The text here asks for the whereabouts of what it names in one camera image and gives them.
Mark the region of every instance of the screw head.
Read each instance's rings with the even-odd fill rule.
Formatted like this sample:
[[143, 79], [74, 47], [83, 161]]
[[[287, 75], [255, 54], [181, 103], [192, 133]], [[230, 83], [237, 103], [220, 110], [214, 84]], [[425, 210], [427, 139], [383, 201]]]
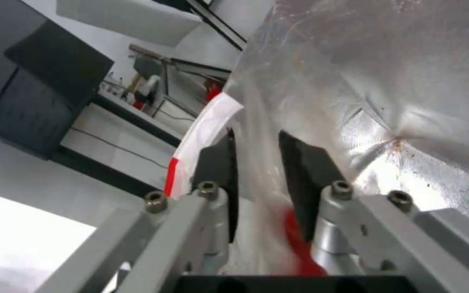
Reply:
[[166, 210], [168, 200], [162, 191], [151, 191], [144, 197], [146, 211], [157, 214]]
[[400, 190], [390, 191], [387, 195], [387, 199], [404, 213], [408, 213], [414, 205], [412, 197], [408, 193]]
[[352, 185], [343, 180], [336, 180], [332, 183], [332, 196], [338, 200], [352, 199]]
[[218, 184], [213, 181], [204, 181], [199, 184], [199, 196], [214, 201], [218, 198]]

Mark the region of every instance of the cable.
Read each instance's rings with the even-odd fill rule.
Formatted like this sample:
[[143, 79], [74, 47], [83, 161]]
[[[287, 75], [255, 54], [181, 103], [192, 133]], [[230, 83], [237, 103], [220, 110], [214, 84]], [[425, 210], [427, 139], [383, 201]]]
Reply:
[[159, 109], [158, 111], [159, 111], [159, 112], [162, 112], [162, 113], [164, 113], [164, 114], [166, 114], [166, 115], [168, 115], [169, 117], [171, 117], [171, 118], [173, 118], [173, 119], [175, 119], [175, 120], [186, 120], [186, 121], [195, 122], [195, 120], [193, 120], [193, 119], [190, 119], [190, 118], [180, 118], [180, 117], [174, 117], [174, 116], [172, 116], [172, 115], [169, 115], [168, 113], [166, 113], [166, 112], [162, 111], [161, 109]]
[[95, 139], [98, 139], [98, 140], [102, 141], [103, 143], [106, 143], [106, 144], [108, 144], [108, 145], [111, 145], [112, 147], [115, 147], [115, 148], [118, 148], [118, 149], [123, 150], [123, 151], [125, 151], [125, 152], [128, 152], [128, 153], [130, 153], [130, 154], [132, 154], [132, 155], [135, 155], [135, 156], [137, 156], [137, 157], [139, 157], [139, 158], [143, 158], [143, 159], [146, 160], [146, 161], [150, 161], [150, 162], [152, 162], [153, 164], [159, 166], [160, 168], [163, 168], [163, 169], [167, 169], [167, 168], [168, 168], [168, 167], [165, 167], [164, 165], [162, 165], [162, 164], [160, 164], [160, 163], [154, 161], [153, 159], [150, 159], [150, 158], [145, 157], [145, 156], [143, 156], [143, 155], [139, 155], [139, 154], [137, 154], [137, 153], [135, 153], [135, 152], [132, 152], [132, 151], [130, 151], [130, 150], [127, 150], [127, 149], [125, 149], [125, 148], [122, 148], [122, 147], [120, 147], [120, 146], [118, 146], [118, 145], [116, 145], [116, 144], [113, 144], [113, 143], [111, 143], [111, 142], [109, 142], [109, 141], [106, 141], [106, 140], [104, 140], [104, 139], [102, 139], [102, 138], [100, 138], [100, 137], [98, 137], [98, 136], [96, 136], [96, 135], [93, 135], [93, 134], [91, 134], [91, 133], [88, 133], [88, 132], [86, 132], [86, 131], [84, 131], [84, 130], [80, 130], [80, 129], [75, 128], [75, 127], [71, 127], [71, 128], [72, 128], [73, 130], [77, 131], [77, 132], [80, 132], [80, 133], [83, 133], [83, 134], [85, 134], [85, 135], [91, 136], [91, 137], [93, 137], [93, 138], [95, 138]]

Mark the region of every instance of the plastic bag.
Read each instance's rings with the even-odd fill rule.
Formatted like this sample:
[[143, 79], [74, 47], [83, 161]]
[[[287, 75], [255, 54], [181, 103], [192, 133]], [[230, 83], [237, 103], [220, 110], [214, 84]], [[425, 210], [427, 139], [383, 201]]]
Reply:
[[469, 1], [277, 0], [225, 91], [245, 107], [232, 126], [253, 273], [290, 260], [282, 129], [325, 148], [364, 194], [400, 189], [469, 217]]

